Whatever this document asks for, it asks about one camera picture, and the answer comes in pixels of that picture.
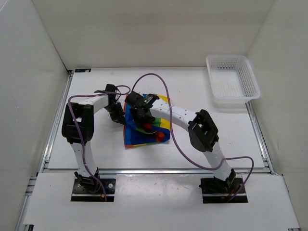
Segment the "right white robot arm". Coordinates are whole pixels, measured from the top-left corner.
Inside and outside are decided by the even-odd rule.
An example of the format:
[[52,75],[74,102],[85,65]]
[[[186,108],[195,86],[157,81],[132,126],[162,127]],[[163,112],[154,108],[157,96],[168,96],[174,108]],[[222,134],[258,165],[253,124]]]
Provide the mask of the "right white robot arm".
[[233,187],[236,174],[221,151],[218,128],[208,111],[187,111],[171,106],[169,100],[156,94],[142,96],[134,91],[126,97],[125,103],[130,107],[133,120],[139,127],[155,119],[164,119],[188,132],[192,147],[203,153],[210,164],[209,169],[214,173],[210,181],[212,191],[226,193]]

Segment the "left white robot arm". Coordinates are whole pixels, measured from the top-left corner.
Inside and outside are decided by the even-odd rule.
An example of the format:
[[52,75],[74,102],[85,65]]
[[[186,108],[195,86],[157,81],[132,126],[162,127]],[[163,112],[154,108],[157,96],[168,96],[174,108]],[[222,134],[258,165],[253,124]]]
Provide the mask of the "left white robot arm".
[[81,186],[90,193],[105,191],[94,163],[90,141],[94,135],[94,114],[105,109],[113,122],[125,125],[125,113],[117,96],[122,96],[119,88],[112,84],[92,95],[73,95],[65,107],[62,136],[73,148],[78,171],[75,176]]

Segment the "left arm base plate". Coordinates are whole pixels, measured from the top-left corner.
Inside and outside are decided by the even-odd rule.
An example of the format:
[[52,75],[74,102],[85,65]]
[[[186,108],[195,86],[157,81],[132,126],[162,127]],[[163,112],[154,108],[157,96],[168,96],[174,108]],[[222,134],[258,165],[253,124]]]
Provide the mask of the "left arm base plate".
[[101,184],[92,177],[82,177],[77,172],[75,174],[72,188],[72,202],[113,202],[115,198],[116,179],[101,179],[98,174],[95,176]]

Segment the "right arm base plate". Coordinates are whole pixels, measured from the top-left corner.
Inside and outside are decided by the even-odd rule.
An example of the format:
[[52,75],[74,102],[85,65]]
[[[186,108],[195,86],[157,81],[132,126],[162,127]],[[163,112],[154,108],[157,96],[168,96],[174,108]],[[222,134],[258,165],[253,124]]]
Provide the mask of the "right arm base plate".
[[204,204],[227,203],[243,184],[242,178],[235,178],[230,188],[221,188],[214,178],[201,178],[200,185]]

